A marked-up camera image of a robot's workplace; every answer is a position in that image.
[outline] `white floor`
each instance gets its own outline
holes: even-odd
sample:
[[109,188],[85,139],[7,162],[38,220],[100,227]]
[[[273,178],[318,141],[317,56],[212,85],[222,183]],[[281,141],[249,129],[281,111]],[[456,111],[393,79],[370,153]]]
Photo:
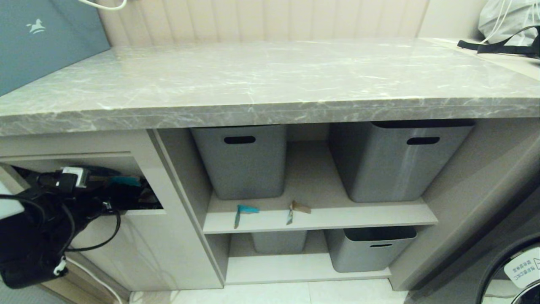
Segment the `white floor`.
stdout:
[[133,292],[130,304],[403,304],[387,279],[231,285],[224,289]]

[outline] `label sticker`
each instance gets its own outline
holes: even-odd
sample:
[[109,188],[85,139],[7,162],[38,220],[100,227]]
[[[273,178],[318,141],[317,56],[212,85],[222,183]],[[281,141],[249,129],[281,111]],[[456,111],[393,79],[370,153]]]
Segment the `label sticker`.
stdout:
[[540,280],[540,247],[529,249],[504,266],[504,273],[519,288]]

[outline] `washing machine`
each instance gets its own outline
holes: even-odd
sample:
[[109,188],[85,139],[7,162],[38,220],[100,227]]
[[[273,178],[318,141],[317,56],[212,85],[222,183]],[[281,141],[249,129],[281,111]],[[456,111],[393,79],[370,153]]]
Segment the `washing machine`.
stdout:
[[540,187],[532,184],[525,199],[409,292],[405,304],[540,304]]

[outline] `storage bin handle hole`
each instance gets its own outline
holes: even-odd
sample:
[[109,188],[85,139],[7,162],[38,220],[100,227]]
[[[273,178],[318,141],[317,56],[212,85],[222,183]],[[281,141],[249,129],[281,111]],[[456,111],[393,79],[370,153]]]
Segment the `storage bin handle hole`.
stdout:
[[409,145],[417,145],[417,144],[435,144],[441,140],[440,137],[413,137],[409,138],[407,140],[407,144]]
[[246,143],[254,143],[255,137],[254,136],[229,136],[229,137],[225,137],[223,141],[226,144],[246,144]]
[[370,248],[376,248],[376,247],[390,247],[392,244],[379,244],[379,245],[371,245]]

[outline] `black strap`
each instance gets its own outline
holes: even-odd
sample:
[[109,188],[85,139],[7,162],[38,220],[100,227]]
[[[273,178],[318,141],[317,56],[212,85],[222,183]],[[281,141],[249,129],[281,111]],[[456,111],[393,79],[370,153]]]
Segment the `black strap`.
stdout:
[[[536,39],[530,47],[518,47],[515,45],[505,45],[512,37],[516,36],[522,31],[535,28],[538,32]],[[528,56],[540,56],[540,25],[531,25],[530,27],[523,28],[519,32],[513,34],[507,39],[492,43],[492,44],[477,44],[460,40],[457,44],[458,47],[478,51],[478,54],[485,53],[503,53],[503,54],[520,54]]]

